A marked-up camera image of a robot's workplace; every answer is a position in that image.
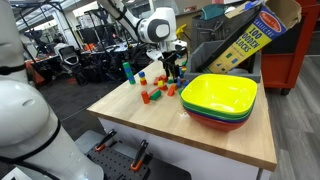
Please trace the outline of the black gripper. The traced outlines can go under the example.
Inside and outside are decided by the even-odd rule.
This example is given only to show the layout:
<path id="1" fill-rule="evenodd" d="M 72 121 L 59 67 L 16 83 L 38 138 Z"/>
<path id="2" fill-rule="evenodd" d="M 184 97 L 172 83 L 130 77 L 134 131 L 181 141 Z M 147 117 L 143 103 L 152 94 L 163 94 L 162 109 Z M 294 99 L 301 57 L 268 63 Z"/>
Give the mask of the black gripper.
<path id="1" fill-rule="evenodd" d="M 179 48 L 176 51 L 172 52 L 164 52 L 162 57 L 160 58 L 160 61 L 163 64 L 163 68 L 165 69 L 165 73 L 167 78 L 169 79 L 171 76 L 170 68 L 174 67 L 174 80 L 177 80 L 177 78 L 180 76 L 180 67 L 179 65 L 175 65 L 175 61 L 178 58 L 181 58 L 186 54 L 186 48 Z"/>

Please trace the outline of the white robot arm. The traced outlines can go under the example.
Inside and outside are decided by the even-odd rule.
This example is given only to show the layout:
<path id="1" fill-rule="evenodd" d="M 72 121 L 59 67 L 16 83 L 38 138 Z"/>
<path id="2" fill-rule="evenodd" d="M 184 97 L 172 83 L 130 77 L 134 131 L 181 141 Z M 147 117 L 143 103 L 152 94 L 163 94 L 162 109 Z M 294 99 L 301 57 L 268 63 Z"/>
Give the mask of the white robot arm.
<path id="1" fill-rule="evenodd" d="M 9 0 L 0 0 L 0 156 L 51 180 L 110 180 L 28 83 L 23 44 Z"/>

